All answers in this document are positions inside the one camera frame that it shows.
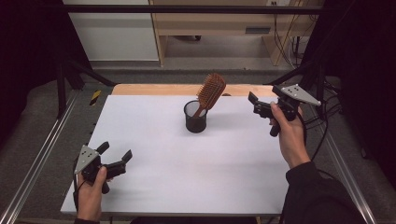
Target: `black sleeve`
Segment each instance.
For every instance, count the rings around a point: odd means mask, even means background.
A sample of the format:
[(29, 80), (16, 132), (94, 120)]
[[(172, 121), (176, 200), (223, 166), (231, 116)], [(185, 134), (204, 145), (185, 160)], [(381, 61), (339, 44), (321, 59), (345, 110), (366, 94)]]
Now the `black sleeve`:
[(80, 218), (75, 219), (75, 224), (99, 224), (100, 222), (88, 221)]
[(286, 224), (366, 223), (345, 187), (337, 180), (321, 177), (312, 161), (289, 170), (286, 178)]

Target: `black cup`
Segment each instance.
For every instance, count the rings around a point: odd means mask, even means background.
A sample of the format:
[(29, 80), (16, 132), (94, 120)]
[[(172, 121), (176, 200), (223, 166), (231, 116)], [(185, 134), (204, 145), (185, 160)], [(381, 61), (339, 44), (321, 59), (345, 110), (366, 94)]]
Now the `black cup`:
[(184, 114), (186, 115), (186, 128), (192, 133), (200, 133), (206, 128), (206, 114), (207, 111), (204, 109), (198, 117), (194, 117), (194, 114), (199, 108), (198, 101), (190, 101), (184, 105)]

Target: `black horizontal bar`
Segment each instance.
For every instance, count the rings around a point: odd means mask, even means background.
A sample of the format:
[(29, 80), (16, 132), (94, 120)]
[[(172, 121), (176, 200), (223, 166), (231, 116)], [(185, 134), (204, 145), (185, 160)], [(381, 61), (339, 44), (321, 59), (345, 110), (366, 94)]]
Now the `black horizontal bar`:
[(339, 12), (323, 7), (252, 7), (252, 6), (140, 6), (140, 5), (46, 5), (74, 13), (214, 13), (214, 14), (297, 14), (320, 15)]

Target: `wooden hairbrush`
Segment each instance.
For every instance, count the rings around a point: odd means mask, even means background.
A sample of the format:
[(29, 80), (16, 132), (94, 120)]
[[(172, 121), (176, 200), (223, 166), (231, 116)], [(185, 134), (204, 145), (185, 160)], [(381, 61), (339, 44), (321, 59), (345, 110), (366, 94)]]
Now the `wooden hairbrush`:
[(224, 78), (221, 75), (217, 73), (209, 74), (205, 79), (204, 85), (198, 90), (199, 108), (193, 117), (198, 118), (204, 109), (206, 111), (210, 110), (220, 98), (225, 86)]

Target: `yellow and black tape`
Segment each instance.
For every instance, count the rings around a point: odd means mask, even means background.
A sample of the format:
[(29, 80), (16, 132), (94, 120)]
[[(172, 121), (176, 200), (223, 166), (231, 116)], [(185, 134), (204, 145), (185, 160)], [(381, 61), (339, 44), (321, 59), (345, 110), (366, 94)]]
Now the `yellow and black tape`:
[(91, 98), (90, 105), (95, 105), (95, 104), (96, 104), (96, 101), (97, 101), (98, 98), (99, 98), (100, 92), (101, 92), (101, 91), (95, 91), (95, 92), (93, 93), (93, 96), (92, 96), (92, 98)]

